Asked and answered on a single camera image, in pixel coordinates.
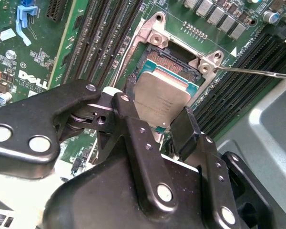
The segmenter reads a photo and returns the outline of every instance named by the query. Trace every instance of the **ram slot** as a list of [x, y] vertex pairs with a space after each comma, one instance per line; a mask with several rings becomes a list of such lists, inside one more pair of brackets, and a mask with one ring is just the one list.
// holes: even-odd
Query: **ram slot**
[[103, 61], [103, 65], [102, 65], [103, 67], [98, 72], [94, 72], [94, 75], [97, 73], [99, 76], [97, 79], [94, 79], [96, 85], [102, 86], [104, 80], [106, 79], [108, 72], [110, 71], [112, 64], [117, 54], [119, 53], [120, 48], [122, 47], [123, 42], [129, 32], [129, 29], [131, 28], [131, 25], [133, 24], [134, 19], [138, 14], [138, 11], [140, 9], [142, 2], [143, 0], [131, 1], [128, 11], [126, 15], [124, 16], [124, 19], [120, 25], [120, 29], [118, 33], [116, 34], [115, 39], [112, 42], [112, 47], [107, 54], [108, 58], [106, 58]]
[[102, 30], [102, 35], [99, 36], [101, 42], [91, 41], [91, 47], [87, 60], [84, 63], [80, 75], [88, 75], [88, 80], [91, 81], [91, 75], [93, 74], [94, 69], [97, 69], [100, 66], [101, 57], [104, 55], [107, 47], [109, 45], [109, 38], [112, 37], [114, 31], [118, 24], [118, 19], [120, 19], [121, 14], [125, 11], [125, 6], [128, 3], [128, 0], [116, 1], [114, 7], [106, 19], [106, 24]]
[[[286, 66], [286, 47], [271, 35], [261, 34], [240, 57], [235, 67], [281, 71]], [[215, 137], [221, 129], [246, 109], [274, 78], [243, 73], [226, 73], [194, 114], [201, 129]]]
[[67, 68], [63, 75], [63, 83], [69, 80], [77, 79], [75, 74], [81, 64], [81, 60], [87, 49], [87, 41], [98, 24], [98, 18], [101, 17], [101, 11], [110, 0], [89, 0], [82, 23], [78, 30], [77, 40], [72, 49], [72, 56], [67, 63]]

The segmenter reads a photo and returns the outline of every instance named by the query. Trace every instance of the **green circuit board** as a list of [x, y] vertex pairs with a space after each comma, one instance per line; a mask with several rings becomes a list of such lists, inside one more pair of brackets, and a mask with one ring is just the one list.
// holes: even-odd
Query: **green circuit board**
[[[95, 36], [95, 39], [100, 39], [101, 41], [104, 41], [102, 31], [106, 28], [106, 23], [109, 24], [110, 13], [116, 5], [125, 7], [125, 11], [121, 12], [121, 22], [116, 22], [113, 19], [112, 21], [116, 23], [116, 26], [122, 26], [123, 18], [130, 14], [128, 6], [134, 2], [140, 3], [134, 7], [135, 17], [127, 21], [129, 30], [126, 31], [126, 37], [119, 41], [123, 45], [118, 50], [117, 55], [114, 56], [114, 62], [109, 65], [108, 72], [103, 74], [102, 62], [96, 62], [98, 65], [92, 68], [96, 69], [94, 75], [97, 77], [92, 78], [91, 82], [104, 88], [112, 83], [125, 54], [125, 49], [142, 19], [148, 20], [155, 13], [163, 12], [166, 16], [165, 30], [172, 36], [203, 55], [221, 50], [224, 54], [222, 65], [231, 66], [242, 56], [246, 48], [254, 42], [257, 35], [265, 27], [266, 23], [263, 21], [263, 13], [269, 10], [275, 1], [280, 0], [261, 0], [258, 3], [249, 3], [246, 0], [226, 0], [221, 8], [225, 8], [225, 14], [233, 17], [235, 26], [238, 23], [244, 28], [239, 37], [233, 37], [231, 32], [224, 32], [222, 29], [219, 29], [218, 25], [210, 23], [208, 21], [210, 20], [209, 16], [202, 17], [197, 15], [197, 7], [193, 9], [186, 7], [186, 1], [184, 0], [69, 0], [66, 1], [61, 21], [56, 22], [46, 17], [50, 0], [36, 0], [37, 15], [28, 15], [28, 27], [23, 29], [23, 32], [31, 41], [31, 45], [26, 46], [22, 38], [16, 33], [15, 25], [17, 6], [20, 5], [21, 1], [1, 0], [0, 33], [9, 32], [10, 37], [4, 39], [4, 41], [0, 39], [0, 90], [2, 90], [1, 84], [5, 83], [7, 91], [12, 94], [12, 99], [9, 103], [13, 103], [74, 80], [74, 75], [72, 74], [65, 76], [66, 71], [68, 67], [71, 66], [72, 68], [71, 57], [75, 53], [74, 47], [79, 42], [79, 34], [83, 32], [85, 21], [98, 21], [102, 18], [100, 13], [88, 15], [87, 9], [91, 5], [97, 4], [96, 2], [98, 2], [99, 7], [108, 5], [108, 15], [102, 18], [103, 26], [98, 26], [98, 30], [94, 31], [94, 34], [100, 34], [100, 37]], [[279, 8], [276, 10], [280, 18], [279, 21], [286, 19], [286, 1], [282, 1], [280, 1], [279, 7], [276, 4], [276, 7]], [[223, 1], [214, 0], [209, 2], [212, 2], [214, 10]], [[237, 8], [233, 12], [229, 12], [234, 5], [237, 5]], [[246, 12], [247, 15], [244, 19], [240, 19], [243, 12]], [[90, 43], [96, 44], [95, 47], [97, 47], [98, 43], [95, 40]], [[147, 46], [148, 44], [140, 43], [136, 47], [116, 87], [123, 89], [126, 77], [133, 73]], [[7, 52], [10, 51], [16, 54], [13, 60], [7, 58]], [[91, 64], [89, 59], [79, 63], [84, 70], [89, 68], [89, 64]], [[3, 73], [5, 76], [6, 74], [8, 75], [8, 80], [2, 77]], [[79, 78], [87, 79], [89, 77], [90, 72], [83, 71]], [[63, 143], [61, 159], [72, 163], [73, 159], [81, 155], [84, 150], [91, 149], [95, 138], [96, 135], [86, 130], [79, 137]]]

